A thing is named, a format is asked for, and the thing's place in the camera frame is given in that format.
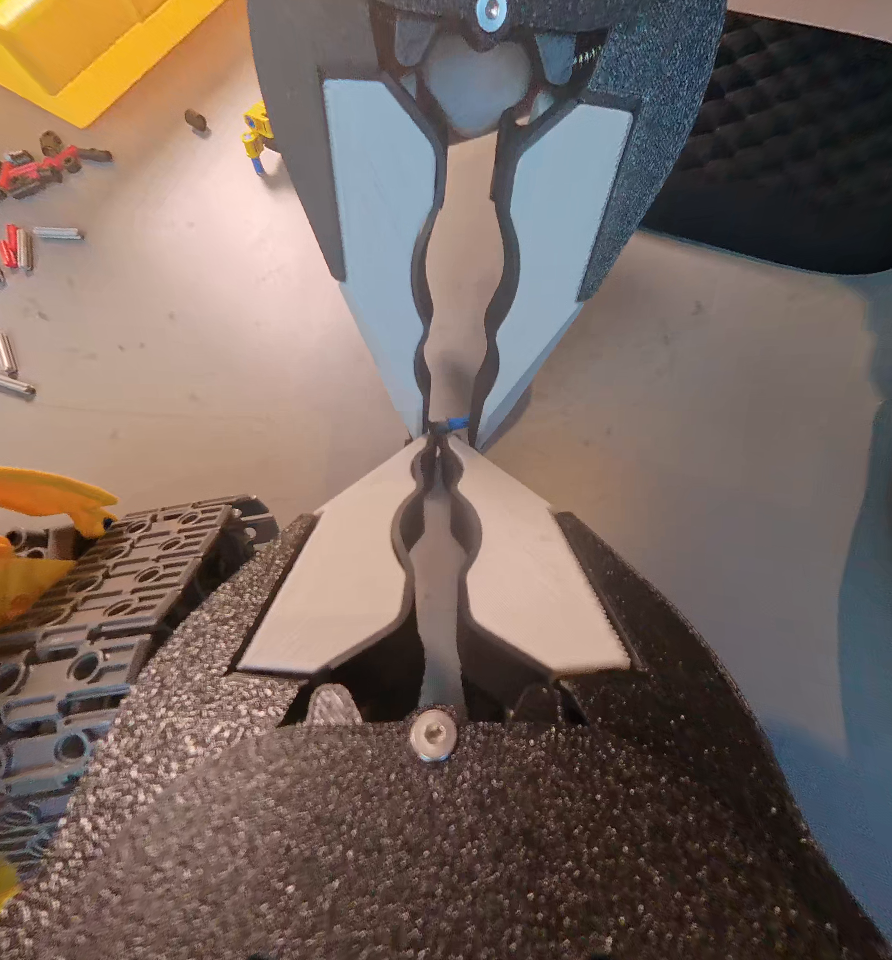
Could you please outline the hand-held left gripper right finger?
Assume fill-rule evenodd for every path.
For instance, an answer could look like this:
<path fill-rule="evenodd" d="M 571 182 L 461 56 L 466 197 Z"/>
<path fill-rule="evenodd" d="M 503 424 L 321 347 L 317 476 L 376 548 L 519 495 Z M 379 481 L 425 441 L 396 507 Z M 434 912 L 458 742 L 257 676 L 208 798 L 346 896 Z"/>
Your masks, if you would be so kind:
<path fill-rule="evenodd" d="M 456 436 L 447 438 L 447 492 L 465 554 L 456 645 L 476 692 L 514 706 L 535 685 L 633 667 L 544 498 Z"/>

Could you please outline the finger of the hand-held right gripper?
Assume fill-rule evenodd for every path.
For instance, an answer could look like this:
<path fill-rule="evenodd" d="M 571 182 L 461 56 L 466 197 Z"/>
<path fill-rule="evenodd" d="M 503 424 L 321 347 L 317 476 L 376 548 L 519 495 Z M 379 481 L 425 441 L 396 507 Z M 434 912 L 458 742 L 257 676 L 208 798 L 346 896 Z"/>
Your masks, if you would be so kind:
<path fill-rule="evenodd" d="M 582 308 L 581 287 L 633 114 L 577 100 L 500 125 L 491 198 L 503 268 L 484 317 L 468 438 L 484 447 Z"/>
<path fill-rule="evenodd" d="M 390 78 L 327 78 L 323 94 L 345 267 L 340 290 L 417 438 L 428 418 L 426 253 L 444 199 L 445 147 Z"/>

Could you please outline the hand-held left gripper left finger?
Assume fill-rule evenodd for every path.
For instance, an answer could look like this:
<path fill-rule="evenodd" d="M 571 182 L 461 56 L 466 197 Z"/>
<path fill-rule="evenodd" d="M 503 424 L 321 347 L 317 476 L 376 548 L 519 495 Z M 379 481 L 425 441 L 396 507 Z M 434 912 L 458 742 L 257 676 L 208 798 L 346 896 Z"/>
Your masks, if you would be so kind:
<path fill-rule="evenodd" d="M 236 671 L 346 687 L 358 706 L 416 706 L 426 657 L 410 550 L 438 445 L 408 443 L 315 513 L 247 635 Z"/>

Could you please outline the grey desk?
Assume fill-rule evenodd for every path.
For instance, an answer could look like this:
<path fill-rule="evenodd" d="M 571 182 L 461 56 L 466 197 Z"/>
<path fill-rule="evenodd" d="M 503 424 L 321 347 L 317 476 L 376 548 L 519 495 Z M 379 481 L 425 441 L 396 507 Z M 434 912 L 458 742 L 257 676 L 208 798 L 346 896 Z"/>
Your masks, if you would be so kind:
<path fill-rule="evenodd" d="M 0 86 L 0 156 L 48 129 L 115 156 L 0 207 L 0 237 L 85 234 L 0 289 L 38 391 L 0 391 L 0 465 L 103 487 L 124 513 L 248 494 L 283 523 L 404 445 L 282 161 L 259 176 L 244 153 L 260 97 L 244 2 L 87 130 Z M 892 271 L 636 234 L 487 455 L 715 648 L 892 941 Z"/>

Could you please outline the small yellow block assembly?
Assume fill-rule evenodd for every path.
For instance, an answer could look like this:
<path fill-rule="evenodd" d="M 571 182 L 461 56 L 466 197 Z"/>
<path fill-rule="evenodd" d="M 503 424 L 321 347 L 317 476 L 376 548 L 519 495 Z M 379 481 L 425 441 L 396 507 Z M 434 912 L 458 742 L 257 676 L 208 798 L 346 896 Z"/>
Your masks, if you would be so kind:
<path fill-rule="evenodd" d="M 277 153 L 279 150 L 265 103 L 259 101 L 253 104 L 243 114 L 243 121 L 246 126 L 246 130 L 241 136 L 244 149 L 254 170 L 262 176 L 264 174 L 264 167 L 261 161 L 263 153 L 265 151 Z"/>

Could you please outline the large yellow bin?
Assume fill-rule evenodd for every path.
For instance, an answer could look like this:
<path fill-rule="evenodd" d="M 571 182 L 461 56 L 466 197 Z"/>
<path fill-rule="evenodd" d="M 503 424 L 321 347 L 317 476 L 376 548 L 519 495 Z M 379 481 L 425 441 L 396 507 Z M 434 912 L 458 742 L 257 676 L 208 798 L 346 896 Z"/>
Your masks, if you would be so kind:
<path fill-rule="evenodd" d="M 0 1 L 0 87 L 85 129 L 220 1 Z"/>

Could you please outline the yellow toy tracked robot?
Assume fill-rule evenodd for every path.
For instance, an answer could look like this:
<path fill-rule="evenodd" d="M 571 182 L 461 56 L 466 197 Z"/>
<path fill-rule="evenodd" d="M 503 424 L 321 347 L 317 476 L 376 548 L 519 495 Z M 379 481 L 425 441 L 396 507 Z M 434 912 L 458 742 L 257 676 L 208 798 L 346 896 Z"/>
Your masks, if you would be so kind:
<path fill-rule="evenodd" d="M 130 513 L 0 631 L 0 958 L 36 958 L 123 824 L 284 717 L 292 687 L 232 667 L 314 522 L 248 495 Z"/>

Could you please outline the pile of small building pieces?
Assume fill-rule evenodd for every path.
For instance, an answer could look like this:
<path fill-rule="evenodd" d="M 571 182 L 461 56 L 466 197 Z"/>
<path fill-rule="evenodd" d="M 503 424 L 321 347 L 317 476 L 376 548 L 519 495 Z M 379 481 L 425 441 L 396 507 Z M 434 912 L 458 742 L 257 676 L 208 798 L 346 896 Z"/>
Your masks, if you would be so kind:
<path fill-rule="evenodd" d="M 115 160 L 109 150 L 67 144 L 51 129 L 40 136 L 40 152 L 37 156 L 30 150 L 8 150 L 0 158 L 0 205 L 26 200 L 59 185 L 66 177 L 81 172 L 86 163 L 110 164 Z M 35 270 L 36 240 L 80 242 L 84 238 L 83 231 L 75 226 L 8 222 L 0 238 L 0 287 L 6 284 L 4 270 L 27 275 Z"/>

